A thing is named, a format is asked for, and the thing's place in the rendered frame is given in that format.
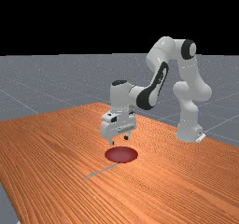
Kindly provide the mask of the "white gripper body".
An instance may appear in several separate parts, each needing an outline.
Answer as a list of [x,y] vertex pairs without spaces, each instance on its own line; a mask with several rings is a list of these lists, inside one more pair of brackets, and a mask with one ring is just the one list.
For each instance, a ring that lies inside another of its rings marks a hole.
[[136,116],[133,110],[116,113],[108,111],[101,120],[101,136],[107,140],[112,140],[123,133],[130,136],[130,132],[136,129]]

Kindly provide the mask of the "grey fork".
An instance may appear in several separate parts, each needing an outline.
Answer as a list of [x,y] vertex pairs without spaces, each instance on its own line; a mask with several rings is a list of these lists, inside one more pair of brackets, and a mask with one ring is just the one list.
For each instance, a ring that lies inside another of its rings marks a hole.
[[107,166],[106,168],[100,170],[100,171],[94,171],[94,172],[90,172],[88,175],[85,175],[82,179],[85,180],[85,179],[90,179],[91,177],[95,176],[95,175],[99,175],[100,173],[103,173],[103,172],[106,172],[116,166],[119,166],[119,163],[115,163],[115,164],[112,164],[110,166]]

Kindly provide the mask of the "red plate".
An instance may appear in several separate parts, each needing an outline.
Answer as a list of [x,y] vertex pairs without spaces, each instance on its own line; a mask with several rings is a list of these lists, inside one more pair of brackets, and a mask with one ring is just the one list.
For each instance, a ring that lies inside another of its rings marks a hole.
[[130,147],[112,147],[105,153],[105,157],[115,163],[127,163],[134,161],[138,153]]

